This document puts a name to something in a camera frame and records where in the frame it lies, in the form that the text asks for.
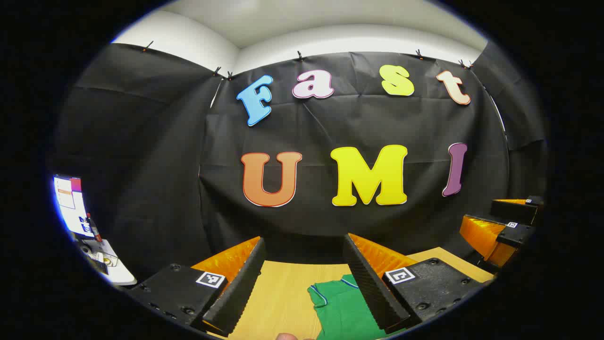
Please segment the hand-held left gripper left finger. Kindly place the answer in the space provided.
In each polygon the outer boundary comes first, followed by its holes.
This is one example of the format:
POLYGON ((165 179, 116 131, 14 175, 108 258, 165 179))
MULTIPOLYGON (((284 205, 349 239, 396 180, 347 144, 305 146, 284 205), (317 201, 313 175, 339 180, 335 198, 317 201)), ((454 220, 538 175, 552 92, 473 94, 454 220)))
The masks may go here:
POLYGON ((254 237, 191 267, 169 264, 127 294, 173 322, 227 337, 239 322, 266 259, 254 237))

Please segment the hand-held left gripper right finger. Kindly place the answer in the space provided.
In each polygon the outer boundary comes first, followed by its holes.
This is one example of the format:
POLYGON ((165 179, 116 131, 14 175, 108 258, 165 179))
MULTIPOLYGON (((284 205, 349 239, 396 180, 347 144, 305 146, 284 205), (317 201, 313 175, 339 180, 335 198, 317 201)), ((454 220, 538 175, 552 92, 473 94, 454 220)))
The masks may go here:
POLYGON ((354 234, 343 237, 343 256, 386 333, 453 310, 494 277, 440 247, 403 255, 354 234))

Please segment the green T-shirt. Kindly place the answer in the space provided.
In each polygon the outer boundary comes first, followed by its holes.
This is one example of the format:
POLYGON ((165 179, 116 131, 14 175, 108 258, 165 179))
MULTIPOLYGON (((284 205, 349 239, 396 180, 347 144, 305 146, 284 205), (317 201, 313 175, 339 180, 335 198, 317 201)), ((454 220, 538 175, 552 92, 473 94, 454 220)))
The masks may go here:
POLYGON ((379 328, 353 275, 308 287, 321 330, 316 340, 378 340, 388 336, 379 328))

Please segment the white plastic stand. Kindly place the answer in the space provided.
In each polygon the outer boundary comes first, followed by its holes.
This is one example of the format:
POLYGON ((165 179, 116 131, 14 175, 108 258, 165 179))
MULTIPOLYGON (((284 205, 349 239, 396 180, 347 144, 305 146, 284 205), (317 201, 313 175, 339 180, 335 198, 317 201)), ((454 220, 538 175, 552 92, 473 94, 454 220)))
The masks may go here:
POLYGON ((137 279, 117 256, 107 239, 101 242, 96 239, 76 238, 77 248, 91 267, 100 276, 115 286, 131 286, 137 279))

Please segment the red black pen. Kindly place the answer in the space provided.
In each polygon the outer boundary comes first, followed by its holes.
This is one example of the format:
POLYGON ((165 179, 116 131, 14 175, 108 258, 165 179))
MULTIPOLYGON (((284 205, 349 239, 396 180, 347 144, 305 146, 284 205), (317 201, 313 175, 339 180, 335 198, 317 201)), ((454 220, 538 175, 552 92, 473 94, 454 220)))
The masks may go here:
POLYGON ((102 237, 101 237, 101 235, 100 235, 100 233, 99 233, 99 230, 98 230, 98 228, 97 228, 97 226, 96 226, 95 222, 93 221, 92 216, 91 216, 91 214, 90 214, 90 213, 87 213, 87 214, 86 214, 86 221, 87 221, 87 222, 88 222, 88 224, 89 224, 89 227, 90 227, 90 229, 91 229, 91 231, 92 231, 92 233, 93 233, 93 237, 94 237, 94 239, 95 239, 97 242, 99 242, 99 243, 103 243, 103 239, 102 239, 102 237))

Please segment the black backdrop cloth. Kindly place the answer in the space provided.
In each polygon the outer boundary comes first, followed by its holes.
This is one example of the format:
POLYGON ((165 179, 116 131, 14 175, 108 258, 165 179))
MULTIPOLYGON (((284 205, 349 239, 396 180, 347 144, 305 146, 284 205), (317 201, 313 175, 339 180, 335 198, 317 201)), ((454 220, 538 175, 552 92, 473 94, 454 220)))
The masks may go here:
POLYGON ((498 69, 343 52, 225 80, 112 44, 71 88, 49 168, 81 178, 138 280, 257 236, 271 261, 341 263, 347 233, 466 257, 462 215, 546 190, 544 119, 498 69))

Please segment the lit computer monitor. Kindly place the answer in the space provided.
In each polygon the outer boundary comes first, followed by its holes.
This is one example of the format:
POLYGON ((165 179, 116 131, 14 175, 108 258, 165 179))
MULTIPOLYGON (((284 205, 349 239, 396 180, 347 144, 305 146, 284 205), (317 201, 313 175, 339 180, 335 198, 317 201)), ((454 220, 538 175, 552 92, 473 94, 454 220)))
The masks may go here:
POLYGON ((88 211, 84 204, 81 178, 55 174, 52 180, 55 201, 65 228, 81 237, 93 238, 88 211))

